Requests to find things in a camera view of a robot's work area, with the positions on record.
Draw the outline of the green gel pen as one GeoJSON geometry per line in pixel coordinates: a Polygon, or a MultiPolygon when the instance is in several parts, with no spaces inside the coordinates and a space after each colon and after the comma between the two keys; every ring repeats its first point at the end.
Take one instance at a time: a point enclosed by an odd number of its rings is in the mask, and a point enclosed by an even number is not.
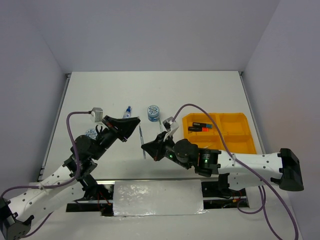
{"type": "Polygon", "coordinates": [[[162,125],[162,122],[161,122],[161,120],[160,120],[160,119],[158,120],[158,122],[159,122],[159,129],[160,129],[160,133],[162,133],[162,132],[163,132],[163,125],[162,125]]]}

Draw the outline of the blue highlighter marker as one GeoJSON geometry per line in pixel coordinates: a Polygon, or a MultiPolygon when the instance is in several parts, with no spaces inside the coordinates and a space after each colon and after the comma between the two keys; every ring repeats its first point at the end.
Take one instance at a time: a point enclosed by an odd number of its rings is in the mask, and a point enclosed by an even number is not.
{"type": "Polygon", "coordinates": [[[212,124],[203,123],[203,122],[193,122],[192,126],[193,127],[197,127],[197,128],[208,128],[208,129],[212,129],[213,128],[212,124]]]}

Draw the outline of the orange highlighter marker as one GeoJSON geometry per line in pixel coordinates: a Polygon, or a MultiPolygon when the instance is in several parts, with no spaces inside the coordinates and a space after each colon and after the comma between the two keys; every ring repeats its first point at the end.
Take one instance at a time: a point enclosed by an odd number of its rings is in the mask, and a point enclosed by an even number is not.
{"type": "Polygon", "coordinates": [[[188,131],[190,132],[208,132],[209,128],[207,127],[194,127],[194,126],[189,126],[188,131]]]}

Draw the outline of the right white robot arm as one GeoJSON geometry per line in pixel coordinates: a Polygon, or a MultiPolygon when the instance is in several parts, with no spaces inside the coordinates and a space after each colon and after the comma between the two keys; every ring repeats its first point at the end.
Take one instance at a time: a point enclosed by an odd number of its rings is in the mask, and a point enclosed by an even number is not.
{"type": "Polygon", "coordinates": [[[167,158],[202,177],[218,176],[217,190],[223,196],[249,187],[278,186],[283,191],[304,190],[300,160],[288,148],[270,154],[229,153],[200,148],[186,138],[174,142],[166,132],[141,148],[156,162],[167,158]]]}

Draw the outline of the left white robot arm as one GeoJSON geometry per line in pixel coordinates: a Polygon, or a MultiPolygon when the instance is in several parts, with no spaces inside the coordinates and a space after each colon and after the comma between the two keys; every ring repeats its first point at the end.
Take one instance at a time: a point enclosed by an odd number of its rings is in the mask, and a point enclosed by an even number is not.
{"type": "Polygon", "coordinates": [[[0,231],[6,240],[31,235],[32,226],[61,206],[97,196],[99,185],[91,172],[95,163],[116,141],[126,142],[140,123],[137,117],[105,116],[96,127],[96,137],[80,135],[72,139],[71,156],[50,176],[10,199],[0,197],[0,231]]]}

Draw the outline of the clear blue gel pen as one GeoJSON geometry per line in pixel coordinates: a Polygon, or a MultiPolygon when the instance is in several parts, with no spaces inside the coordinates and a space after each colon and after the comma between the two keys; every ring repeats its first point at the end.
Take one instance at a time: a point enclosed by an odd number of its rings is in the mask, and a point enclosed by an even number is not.
{"type": "MultiPolygon", "coordinates": [[[[142,132],[142,128],[141,128],[140,124],[138,126],[138,129],[139,129],[139,135],[140,135],[140,143],[142,146],[142,145],[144,145],[144,138],[143,138],[143,132],[142,132]]],[[[146,159],[146,152],[144,149],[142,149],[142,154],[143,154],[143,158],[146,159]]]]}

